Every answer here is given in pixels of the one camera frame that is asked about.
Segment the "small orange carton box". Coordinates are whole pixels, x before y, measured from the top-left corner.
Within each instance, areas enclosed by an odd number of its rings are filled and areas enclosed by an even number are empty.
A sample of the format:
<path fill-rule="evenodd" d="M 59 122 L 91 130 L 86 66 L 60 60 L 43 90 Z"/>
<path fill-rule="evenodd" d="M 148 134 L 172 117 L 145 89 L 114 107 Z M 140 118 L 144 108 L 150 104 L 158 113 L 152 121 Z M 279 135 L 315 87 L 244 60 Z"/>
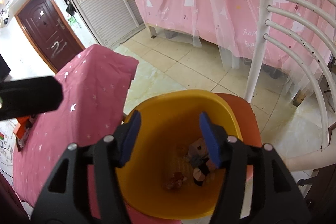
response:
<path fill-rule="evenodd" d="M 13 133 L 17 139 L 23 139 L 27 129 L 33 126 L 34 118 L 32 116 L 19 117 L 17 122 Z"/>

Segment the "pink and black sock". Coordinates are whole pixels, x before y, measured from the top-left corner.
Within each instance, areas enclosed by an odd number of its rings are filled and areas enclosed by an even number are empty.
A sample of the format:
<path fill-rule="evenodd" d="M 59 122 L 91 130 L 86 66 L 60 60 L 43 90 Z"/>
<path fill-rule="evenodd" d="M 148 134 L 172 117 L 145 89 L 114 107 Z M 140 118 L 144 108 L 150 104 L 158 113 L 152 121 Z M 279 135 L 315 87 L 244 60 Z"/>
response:
<path fill-rule="evenodd" d="M 202 186 L 206 177 L 217 168 L 210 159 L 210 154 L 203 138 L 199 138 L 189 145 L 187 160 L 193 167 L 193 180 L 197 186 Z"/>

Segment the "pink star tablecloth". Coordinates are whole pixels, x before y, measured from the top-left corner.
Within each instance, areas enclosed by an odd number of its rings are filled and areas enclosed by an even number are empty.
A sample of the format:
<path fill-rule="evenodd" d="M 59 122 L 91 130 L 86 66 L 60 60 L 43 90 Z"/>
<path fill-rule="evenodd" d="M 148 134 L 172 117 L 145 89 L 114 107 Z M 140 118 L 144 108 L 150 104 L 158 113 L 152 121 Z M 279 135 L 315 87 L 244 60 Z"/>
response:
<path fill-rule="evenodd" d="M 25 146 L 14 153 L 14 190 L 34 206 L 50 172 L 70 143 L 91 145 L 114 133 L 139 62 L 92 45 L 68 62 L 55 79 L 63 88 L 56 111 L 41 113 Z"/>

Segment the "dark brown door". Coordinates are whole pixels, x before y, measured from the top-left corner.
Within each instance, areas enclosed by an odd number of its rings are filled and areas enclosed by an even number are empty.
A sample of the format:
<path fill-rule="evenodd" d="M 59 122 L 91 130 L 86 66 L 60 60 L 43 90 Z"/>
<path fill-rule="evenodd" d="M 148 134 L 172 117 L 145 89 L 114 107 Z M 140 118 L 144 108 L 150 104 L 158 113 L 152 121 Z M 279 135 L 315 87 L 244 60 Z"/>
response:
<path fill-rule="evenodd" d="M 54 73 L 85 49 L 55 0 L 27 0 L 15 19 L 34 50 Z"/>

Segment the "white metal chair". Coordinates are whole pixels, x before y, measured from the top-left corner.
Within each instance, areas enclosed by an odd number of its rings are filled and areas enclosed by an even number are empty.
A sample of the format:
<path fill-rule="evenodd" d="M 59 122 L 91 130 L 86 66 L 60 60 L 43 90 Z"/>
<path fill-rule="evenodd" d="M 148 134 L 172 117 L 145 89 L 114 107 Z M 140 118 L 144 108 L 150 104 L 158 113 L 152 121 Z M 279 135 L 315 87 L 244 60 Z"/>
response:
<path fill-rule="evenodd" d="M 256 88 L 256 84 L 260 75 L 261 66 L 263 64 L 263 59 L 265 56 L 266 45 L 271 43 L 278 49 L 285 52 L 295 63 L 299 66 L 306 75 L 306 78 L 309 80 L 311 87 L 314 90 L 314 94 L 317 98 L 317 103 L 319 107 L 319 113 L 321 116 L 321 148 L 317 151 L 307 153 L 302 156 L 296 156 L 287 158 L 284 160 L 285 165 L 291 171 L 299 170 L 309 170 L 309 169 L 319 169 L 335 164 L 335 143 L 329 138 L 329 122 L 327 116 L 326 103 L 322 94 L 322 90 L 319 87 L 319 83 L 315 78 L 312 70 L 304 63 L 303 59 L 299 57 L 294 50 L 291 50 L 282 42 L 279 42 L 275 38 L 269 35 L 270 29 L 275 29 L 283 34 L 289 36 L 299 43 L 310 56 L 315 60 L 319 68 L 321 69 L 325 79 L 330 88 L 331 96 L 335 97 L 335 80 L 318 50 L 316 50 L 309 42 L 307 42 L 301 35 L 296 32 L 286 28 L 280 24 L 275 23 L 271 20 L 272 14 L 277 14 L 285 18 L 292 19 L 296 23 L 302 24 L 307 27 L 309 30 L 313 31 L 317 35 L 324 45 L 328 47 L 332 54 L 335 54 L 335 44 L 331 39 L 318 28 L 315 24 L 306 20 L 302 16 L 296 15 L 289 11 L 276 8 L 272 6 L 273 0 L 260 0 L 259 1 L 259 19 L 257 23 L 257 35 L 255 50 L 252 57 L 252 64 L 249 70 L 249 75 L 247 79 L 247 85 L 245 89 L 244 99 L 247 102 L 252 101 L 253 93 Z M 319 17 L 327 21 L 331 26 L 335 26 L 335 18 L 332 17 L 328 12 L 325 12 L 323 9 L 312 4 L 310 1 L 306 0 L 283 0 L 294 3 L 296 5 L 302 6 L 311 12 L 317 14 Z M 335 0 L 327 0 L 332 5 L 335 5 Z"/>

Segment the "wall-mounted black television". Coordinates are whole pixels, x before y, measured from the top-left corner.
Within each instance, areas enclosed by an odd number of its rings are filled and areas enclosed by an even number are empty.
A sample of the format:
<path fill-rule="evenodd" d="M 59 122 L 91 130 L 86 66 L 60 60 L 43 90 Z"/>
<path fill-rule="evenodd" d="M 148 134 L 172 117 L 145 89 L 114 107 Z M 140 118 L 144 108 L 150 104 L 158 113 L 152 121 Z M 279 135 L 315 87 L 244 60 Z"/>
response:
<path fill-rule="evenodd" d="M 3 82 L 8 77 L 10 72 L 11 69 L 3 59 L 2 55 L 0 55 L 0 82 Z"/>

